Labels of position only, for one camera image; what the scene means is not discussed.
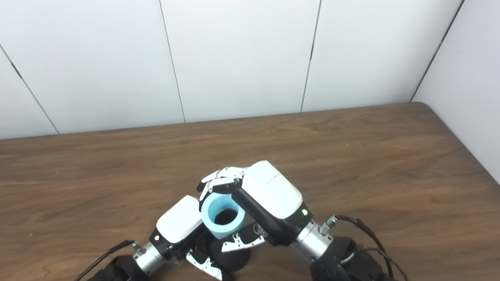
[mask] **light blue cup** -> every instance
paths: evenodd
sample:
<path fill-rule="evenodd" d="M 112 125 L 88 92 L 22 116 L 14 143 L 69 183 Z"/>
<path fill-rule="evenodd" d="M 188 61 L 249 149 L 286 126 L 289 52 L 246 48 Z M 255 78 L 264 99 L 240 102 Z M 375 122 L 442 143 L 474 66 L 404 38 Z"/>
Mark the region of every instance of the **light blue cup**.
<path fill-rule="evenodd" d="M 238 212 L 236 218 L 224 225 L 216 224 L 217 214 L 224 209 L 233 209 Z M 245 210 L 236 204 L 230 194 L 212 193 L 201 206 L 201 220 L 206 228 L 217 239 L 223 239 L 240 230 L 245 224 Z"/>

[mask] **wooden table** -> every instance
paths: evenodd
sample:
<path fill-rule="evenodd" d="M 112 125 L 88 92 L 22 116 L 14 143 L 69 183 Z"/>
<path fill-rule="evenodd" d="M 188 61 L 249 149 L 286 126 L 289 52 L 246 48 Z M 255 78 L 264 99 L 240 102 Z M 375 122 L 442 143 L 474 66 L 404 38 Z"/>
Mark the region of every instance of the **wooden table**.
<path fill-rule="evenodd" d="M 0 280 L 73 280 L 116 243 L 146 241 L 204 176 L 264 159 L 316 221 L 363 219 L 412 280 L 500 278 L 499 185 L 426 105 L 406 103 L 2 140 Z M 349 224 L 334 234 L 373 245 Z M 268 244 L 235 276 L 311 280 Z M 212 279 L 185 262 L 154 280 Z"/>

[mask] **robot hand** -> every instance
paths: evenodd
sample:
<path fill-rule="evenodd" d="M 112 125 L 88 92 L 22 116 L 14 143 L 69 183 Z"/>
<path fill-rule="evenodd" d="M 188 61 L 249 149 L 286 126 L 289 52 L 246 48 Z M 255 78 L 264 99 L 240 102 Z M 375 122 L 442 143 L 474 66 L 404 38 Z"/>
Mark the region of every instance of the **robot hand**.
<path fill-rule="evenodd" d="M 147 281 L 163 264 L 180 264 L 184 259 L 218 280 L 232 281 L 232 276 L 221 269 L 199 243 L 206 239 L 209 232 L 202 222 L 198 206 L 197 198 L 182 198 L 158 219 L 146 244 L 132 241 L 122 243 L 132 244 L 136 252 L 117 256 L 89 281 Z M 91 265 L 75 281 L 80 280 L 95 265 Z"/>
<path fill-rule="evenodd" d="M 302 194 L 268 161 L 248 168 L 226 167 L 201 180 L 200 209 L 211 193 L 231 194 L 255 223 L 220 241 L 222 251 L 236 251 L 268 241 L 274 246 L 290 246 L 309 264 L 313 280 L 392 281 L 389 258 L 375 234 L 360 220 L 332 216 L 322 225 L 303 201 Z M 348 237 L 328 234 L 337 220 L 346 219 L 365 231 L 379 245 L 386 258 L 389 275 Z"/>

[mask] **robotic finger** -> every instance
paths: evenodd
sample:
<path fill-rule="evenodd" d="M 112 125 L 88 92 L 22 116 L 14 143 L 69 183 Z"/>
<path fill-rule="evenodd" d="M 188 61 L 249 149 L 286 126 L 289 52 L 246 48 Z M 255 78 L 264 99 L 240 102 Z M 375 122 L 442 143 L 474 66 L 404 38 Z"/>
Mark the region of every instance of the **robotic finger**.
<path fill-rule="evenodd" d="M 204 273 L 220 281 L 233 281 L 234 278 L 214 261 L 214 258 L 205 253 L 200 247 L 190 250 L 186 260 Z"/>
<path fill-rule="evenodd" d="M 222 240 L 219 240 L 220 248 L 223 253 L 249 249 L 264 243 L 265 237 L 259 233 L 259 224 L 256 222 L 251 223 L 233 235 L 230 235 Z"/>

